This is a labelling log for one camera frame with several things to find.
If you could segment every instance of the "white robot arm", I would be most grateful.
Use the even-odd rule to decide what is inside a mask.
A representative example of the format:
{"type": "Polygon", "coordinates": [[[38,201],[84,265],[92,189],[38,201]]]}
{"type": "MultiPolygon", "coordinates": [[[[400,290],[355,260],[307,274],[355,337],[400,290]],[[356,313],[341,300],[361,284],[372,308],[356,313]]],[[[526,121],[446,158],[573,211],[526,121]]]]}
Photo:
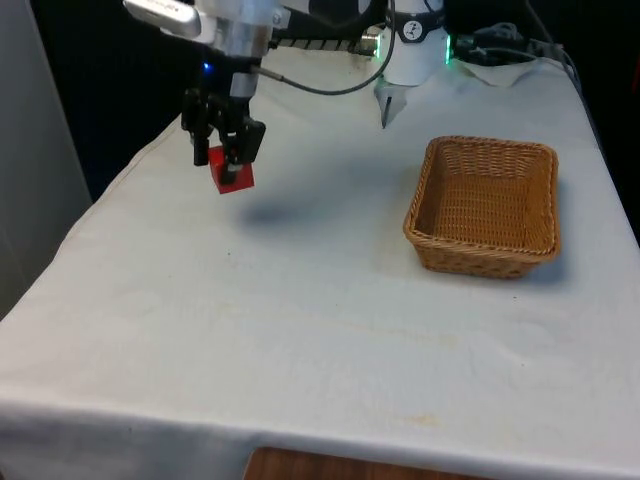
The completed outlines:
{"type": "MultiPolygon", "coordinates": [[[[195,0],[193,6],[176,0],[124,0],[123,3],[138,20],[205,47],[200,85],[185,94],[182,128],[191,134],[196,166],[210,164],[209,136],[214,130],[218,131],[222,154],[214,180],[222,192],[237,189],[231,187],[243,177],[243,170],[250,170],[262,143],[266,126],[251,118],[249,102],[256,92],[258,72],[264,72],[260,66],[273,30],[286,28],[289,23],[288,9],[331,26],[342,26],[358,20],[369,8],[382,6],[381,10],[384,9],[388,1],[195,0]]],[[[396,60],[400,61],[394,63],[389,56],[384,66],[402,72],[410,63],[421,64],[421,59],[417,62],[413,59],[422,55],[420,45],[429,32],[441,26],[442,2],[391,0],[396,8],[387,9],[387,35],[382,36],[382,49],[389,51],[396,43],[390,42],[390,38],[396,39],[402,48],[396,51],[396,60]]],[[[425,80],[417,78],[421,75],[413,75],[408,82],[398,82],[403,75],[395,77],[389,81],[418,85],[425,80]]],[[[286,80],[282,76],[276,79],[286,80]]]]}

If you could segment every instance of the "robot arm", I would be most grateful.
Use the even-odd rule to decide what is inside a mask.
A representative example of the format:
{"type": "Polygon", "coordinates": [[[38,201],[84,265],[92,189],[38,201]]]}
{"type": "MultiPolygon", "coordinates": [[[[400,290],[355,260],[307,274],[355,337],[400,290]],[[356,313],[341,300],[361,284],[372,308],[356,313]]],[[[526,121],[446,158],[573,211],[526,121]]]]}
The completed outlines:
{"type": "MultiPolygon", "coordinates": [[[[358,20],[371,8],[384,10],[387,2],[195,0],[195,5],[190,6],[176,0],[124,0],[124,6],[138,20],[204,47],[199,85],[185,94],[182,128],[191,134],[194,164],[215,164],[214,180],[223,192],[244,187],[238,184],[246,178],[246,172],[251,171],[265,135],[264,123],[250,116],[249,102],[256,92],[257,72],[267,54],[273,30],[286,28],[289,23],[287,8],[329,26],[341,27],[358,20]],[[217,152],[216,161],[210,162],[209,137],[214,130],[218,131],[222,150],[217,152]]],[[[399,12],[412,12],[404,14],[407,16],[405,29],[418,23],[416,15],[421,14],[414,12],[426,12],[427,17],[439,21],[439,14],[431,15],[435,13],[430,6],[434,2],[438,4],[435,10],[440,11],[442,0],[395,0],[397,8],[393,18],[402,15],[399,12]]],[[[419,36],[410,37],[415,28],[414,25],[414,30],[399,31],[400,40],[407,44],[422,41],[419,36]]]]}

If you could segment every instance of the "woven basket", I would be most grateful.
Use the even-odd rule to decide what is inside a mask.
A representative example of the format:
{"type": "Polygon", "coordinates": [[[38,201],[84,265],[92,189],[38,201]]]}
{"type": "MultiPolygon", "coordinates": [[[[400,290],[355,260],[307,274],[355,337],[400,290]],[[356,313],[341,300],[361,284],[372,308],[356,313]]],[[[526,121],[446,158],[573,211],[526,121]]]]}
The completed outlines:
{"type": "Polygon", "coordinates": [[[557,154],[545,145],[437,138],[405,235],[430,270],[522,277],[560,253],[557,176],[557,154]]]}

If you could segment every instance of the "wire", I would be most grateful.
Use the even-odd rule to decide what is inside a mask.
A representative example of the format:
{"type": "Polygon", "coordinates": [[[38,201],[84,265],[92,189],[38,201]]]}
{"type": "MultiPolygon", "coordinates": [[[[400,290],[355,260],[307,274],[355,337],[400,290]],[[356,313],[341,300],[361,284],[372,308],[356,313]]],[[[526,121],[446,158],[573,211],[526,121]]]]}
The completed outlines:
{"type": "MultiPolygon", "coordinates": [[[[542,32],[542,35],[544,35],[545,40],[547,42],[549,42],[549,44],[551,45],[553,50],[556,52],[556,54],[558,52],[563,52],[564,50],[561,50],[560,48],[558,48],[557,44],[554,42],[553,37],[549,33],[549,30],[547,30],[547,27],[544,25],[544,23],[540,19],[540,16],[535,11],[535,9],[531,6],[531,3],[529,2],[529,0],[524,0],[524,3],[525,3],[526,9],[529,11],[529,14],[531,15],[531,18],[536,23],[536,25],[538,26],[538,28],[542,32]]],[[[587,101],[584,98],[584,95],[582,94],[582,87],[580,85],[580,82],[579,82],[578,76],[577,76],[578,75],[578,71],[575,70],[576,76],[571,75],[571,73],[569,72],[569,66],[567,65],[567,61],[566,61],[564,55],[559,55],[559,57],[560,57],[560,62],[562,63],[562,68],[564,68],[565,73],[569,76],[569,78],[571,79],[571,83],[573,83],[573,86],[575,87],[576,91],[578,92],[578,96],[580,97],[580,101],[582,102],[582,106],[584,107],[584,111],[587,114],[587,118],[589,119],[589,124],[591,125],[591,130],[593,131],[593,135],[595,136],[596,142],[598,143],[598,148],[600,149],[600,152],[602,153],[602,156],[605,157],[604,149],[602,148],[602,141],[600,139],[600,135],[598,134],[598,129],[596,128],[596,122],[593,119],[593,115],[591,115],[591,110],[589,110],[589,105],[587,104],[587,101]]]]}
{"type": "MultiPolygon", "coordinates": [[[[579,90],[582,90],[582,83],[580,82],[580,77],[578,76],[578,70],[576,69],[575,63],[573,63],[572,58],[569,56],[567,52],[565,52],[564,50],[560,50],[560,51],[566,55],[567,60],[570,62],[571,68],[573,69],[573,72],[574,72],[573,74],[576,77],[575,79],[578,82],[578,85],[580,85],[579,90]]],[[[479,52],[479,53],[503,52],[503,53],[509,53],[512,55],[520,55],[521,57],[529,58],[531,60],[553,60],[553,59],[548,59],[547,57],[539,57],[538,55],[534,55],[533,53],[522,52],[514,48],[506,48],[506,47],[486,47],[486,48],[477,47],[475,50],[472,50],[470,53],[474,53],[474,52],[479,52]]],[[[559,68],[563,68],[562,65],[558,65],[557,63],[554,63],[554,65],[558,66],[559,68]]]]}
{"type": "Polygon", "coordinates": [[[529,15],[531,15],[531,18],[533,19],[533,21],[536,23],[536,25],[542,32],[542,35],[545,37],[545,40],[551,45],[552,51],[556,54],[557,58],[555,60],[558,60],[560,63],[562,63],[562,68],[564,69],[565,73],[571,79],[573,86],[576,87],[576,90],[578,91],[580,96],[582,96],[582,85],[580,85],[580,82],[577,80],[577,77],[571,74],[571,71],[569,70],[569,66],[567,65],[566,57],[560,53],[563,50],[561,50],[557,46],[557,44],[553,40],[553,37],[549,33],[549,30],[547,30],[547,27],[540,19],[538,12],[536,12],[535,9],[531,6],[531,2],[529,0],[524,0],[524,4],[527,10],[529,11],[529,15]]]}
{"type": "Polygon", "coordinates": [[[266,68],[254,67],[253,72],[263,75],[267,78],[271,78],[272,80],[275,80],[277,82],[285,83],[291,87],[297,88],[298,90],[303,90],[308,93],[313,93],[314,95],[325,95],[328,97],[337,97],[340,95],[348,95],[350,93],[357,92],[358,90],[362,90],[363,88],[367,87],[368,85],[375,82],[378,78],[380,78],[384,73],[384,71],[386,70],[386,68],[389,66],[389,62],[391,62],[391,56],[393,55],[393,50],[396,45],[396,1],[395,0],[389,0],[389,10],[390,10],[390,17],[391,17],[391,43],[389,44],[389,52],[387,53],[387,57],[385,58],[384,62],[382,63],[382,65],[380,66],[380,68],[376,73],[374,73],[371,77],[369,77],[364,82],[359,83],[358,85],[355,85],[350,88],[345,88],[343,90],[321,90],[318,88],[313,88],[307,85],[303,85],[301,83],[298,83],[294,80],[291,80],[285,77],[284,75],[273,72],[266,68]]]}
{"type": "MultiPolygon", "coordinates": [[[[510,22],[500,22],[500,23],[496,23],[495,25],[492,25],[491,27],[484,27],[484,28],[480,28],[478,30],[476,30],[474,33],[476,34],[480,34],[480,35],[492,35],[496,38],[504,38],[507,40],[514,40],[514,41],[521,41],[524,39],[524,37],[522,36],[522,34],[518,31],[518,27],[514,24],[514,23],[510,23],[510,22]]],[[[553,40],[551,39],[551,36],[549,35],[547,37],[547,39],[549,40],[553,40]]],[[[569,78],[571,78],[573,80],[573,78],[575,78],[576,82],[577,82],[577,86],[576,89],[578,91],[582,91],[582,81],[580,80],[580,76],[578,75],[578,69],[576,68],[576,64],[573,61],[573,59],[571,58],[571,55],[569,55],[569,53],[562,49],[559,48],[557,46],[557,44],[555,43],[547,43],[547,42],[542,42],[540,40],[536,40],[536,39],[531,39],[530,40],[531,43],[535,44],[538,48],[542,47],[542,48],[546,48],[548,50],[553,51],[553,53],[555,53],[556,55],[559,53],[561,55],[564,55],[566,61],[569,63],[569,65],[571,66],[571,68],[573,69],[573,73],[569,73],[565,70],[564,66],[561,66],[561,68],[563,70],[565,70],[565,72],[567,73],[567,75],[569,75],[569,78]]],[[[539,56],[539,55],[534,55],[531,52],[523,52],[523,51],[519,51],[519,50],[515,50],[515,49],[509,49],[508,47],[491,47],[491,48],[478,48],[476,49],[478,51],[485,51],[485,52],[504,52],[504,53],[512,53],[514,55],[520,55],[523,57],[527,57],[527,58],[531,58],[532,60],[535,59],[541,59],[544,60],[544,56],[539,56]]]]}

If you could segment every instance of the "white tablecloth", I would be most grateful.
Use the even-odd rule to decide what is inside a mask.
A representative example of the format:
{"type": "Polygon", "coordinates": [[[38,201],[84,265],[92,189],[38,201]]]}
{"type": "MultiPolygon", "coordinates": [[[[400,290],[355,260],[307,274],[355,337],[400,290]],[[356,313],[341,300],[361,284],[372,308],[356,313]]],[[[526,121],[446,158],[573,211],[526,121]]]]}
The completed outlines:
{"type": "MultiPolygon", "coordinates": [[[[267,65],[364,76],[335,54],[267,65]]],[[[264,445],[640,478],[640,252],[561,70],[501,89],[443,67],[385,131],[370,90],[263,80],[253,113],[255,189],[219,196],[174,123],[0,324],[7,480],[239,479],[264,445]],[[557,262],[514,282],[420,267],[401,226],[451,134],[558,151],[557,262]]]]}

